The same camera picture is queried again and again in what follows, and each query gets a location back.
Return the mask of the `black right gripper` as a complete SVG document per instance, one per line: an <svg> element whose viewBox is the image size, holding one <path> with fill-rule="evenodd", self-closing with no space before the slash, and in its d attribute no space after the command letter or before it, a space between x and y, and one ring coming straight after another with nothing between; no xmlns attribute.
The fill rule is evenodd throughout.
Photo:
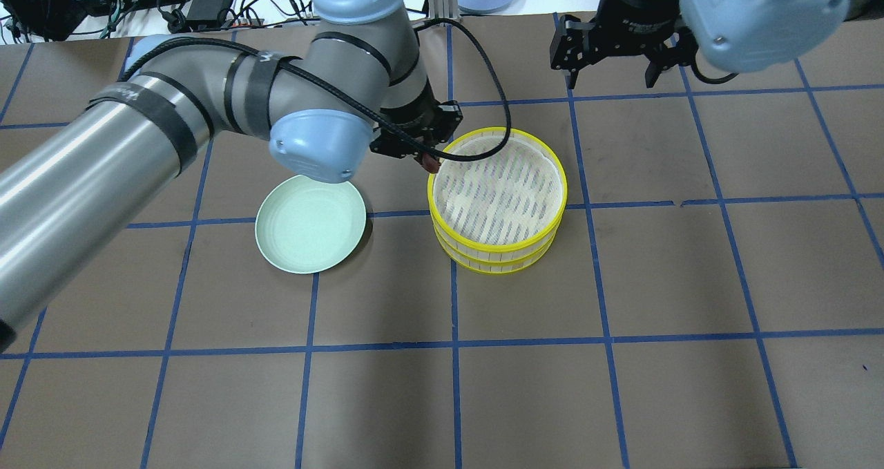
<svg viewBox="0 0 884 469"><path fill-rule="evenodd" d="M550 42L550 68L566 70L566 88L575 89L581 70L609 57L649 60L645 88L654 88L665 69L697 63L698 44L680 18L644 23L634 19L591 21L564 14Z"/></svg>

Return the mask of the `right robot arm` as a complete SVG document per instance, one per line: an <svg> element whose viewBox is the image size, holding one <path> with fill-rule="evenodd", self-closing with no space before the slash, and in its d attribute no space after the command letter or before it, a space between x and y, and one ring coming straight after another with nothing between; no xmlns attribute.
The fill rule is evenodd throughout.
<svg viewBox="0 0 884 469"><path fill-rule="evenodd" d="M599 0L591 20L559 19L549 65L569 88L609 57L644 57L647 88L676 66L719 85L798 59L844 22L881 17L882 0Z"/></svg>

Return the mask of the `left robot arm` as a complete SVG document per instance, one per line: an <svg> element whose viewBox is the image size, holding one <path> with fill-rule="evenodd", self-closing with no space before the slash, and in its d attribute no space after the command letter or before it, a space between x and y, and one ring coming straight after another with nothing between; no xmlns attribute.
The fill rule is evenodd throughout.
<svg viewBox="0 0 884 469"><path fill-rule="evenodd" d="M338 184L367 152L442 158L462 120L434 95L404 0L312 0L302 59L168 37L2 173L2 349L222 131Z"/></svg>

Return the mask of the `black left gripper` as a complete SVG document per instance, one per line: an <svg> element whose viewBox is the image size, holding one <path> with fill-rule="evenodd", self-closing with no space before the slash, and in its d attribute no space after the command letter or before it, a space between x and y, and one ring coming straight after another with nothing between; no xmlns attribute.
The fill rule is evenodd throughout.
<svg viewBox="0 0 884 469"><path fill-rule="evenodd" d="M430 147L449 142L462 122L461 105L455 100L440 103L435 99L427 99L398 108L381 108L380 116L401 129L409 138ZM382 126L376 127L369 150L393 158L415 155L414 161L420 167L430 168L429 155L421 153Z"/></svg>

